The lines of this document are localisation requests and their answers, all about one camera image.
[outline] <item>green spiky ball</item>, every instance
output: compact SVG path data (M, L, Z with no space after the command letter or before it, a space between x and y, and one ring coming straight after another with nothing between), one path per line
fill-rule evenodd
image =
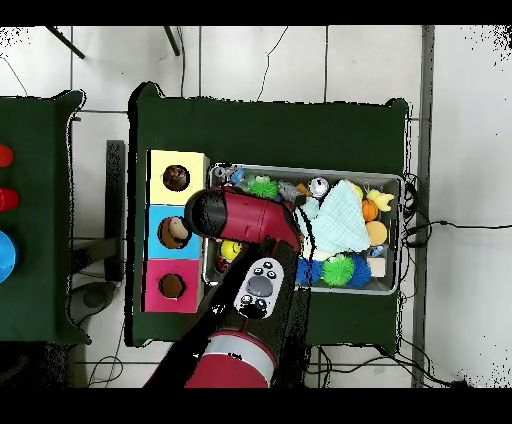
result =
M267 199L275 199L279 192L277 181L259 181L254 180L249 182L249 191L258 197L265 197Z
M324 281L333 287L344 286L354 275L354 262L348 256L338 256L324 262Z

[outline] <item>dark green tablecloth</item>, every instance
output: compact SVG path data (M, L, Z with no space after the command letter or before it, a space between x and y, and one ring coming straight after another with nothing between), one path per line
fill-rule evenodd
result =
M0 144L14 163L0 168L0 186L17 190L20 205L0 213L0 230L19 248L19 263L0 284L0 341L87 343L69 321L71 265L67 133L81 91L53 99L0 97Z
M403 172L407 103L401 99L386 106L246 103L164 98L159 93L155 84L141 84L129 104L129 168L136 173L129 176L128 193L136 190L136 197L129 200L128 212L129 231L135 234L135 243L128 246L128 261L135 260L135 279L131 276L128 284L133 305L128 303L127 311L130 314L133 306L128 337L136 345L151 338L179 339L191 317L139 312L147 150L203 152L212 163ZM308 342L378 344L392 351L396 313L396 293L313 293Z

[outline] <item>blue box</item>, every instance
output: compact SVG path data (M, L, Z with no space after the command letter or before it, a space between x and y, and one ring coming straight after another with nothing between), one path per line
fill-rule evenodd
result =
M168 249L158 239L158 227L168 217L185 214L183 206L149 206L148 259L199 259L201 255L201 239L192 234L187 245L182 249Z

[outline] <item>pink box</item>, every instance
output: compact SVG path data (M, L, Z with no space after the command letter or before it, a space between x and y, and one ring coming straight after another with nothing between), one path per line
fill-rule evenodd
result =
M183 295L169 299L162 295L158 284L166 274L177 274L185 283ZM146 271L144 312L193 314L203 298L200 261L187 259L149 259Z

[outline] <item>plastic bin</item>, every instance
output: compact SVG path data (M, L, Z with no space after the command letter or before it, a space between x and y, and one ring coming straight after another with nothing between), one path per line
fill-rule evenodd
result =
M273 166L242 165L242 164L215 164L208 172L210 187L220 184L219 176L223 174L222 169L243 167L247 172L255 172L259 175L268 175L271 179L285 180L298 184L306 184L314 177L324 177L331 186L339 180L348 179L354 184L377 189L381 192L390 193L395 198L389 203L389 212L379 212L378 220L388 229L388 248L383 253L386 259L386 275L384 277L372 277L371 281L362 288L337 287L331 288L323 280L312 283L313 292L329 293L354 293L361 295L390 295L399 286L400 263L402 243L401 237L403 226L403 206L405 204L405 182L397 175L374 174L362 172L330 171L320 169L283 168ZM220 245L213 239L204 240L204 261L202 277L206 284L216 285L221 277L215 269L215 261L218 256Z

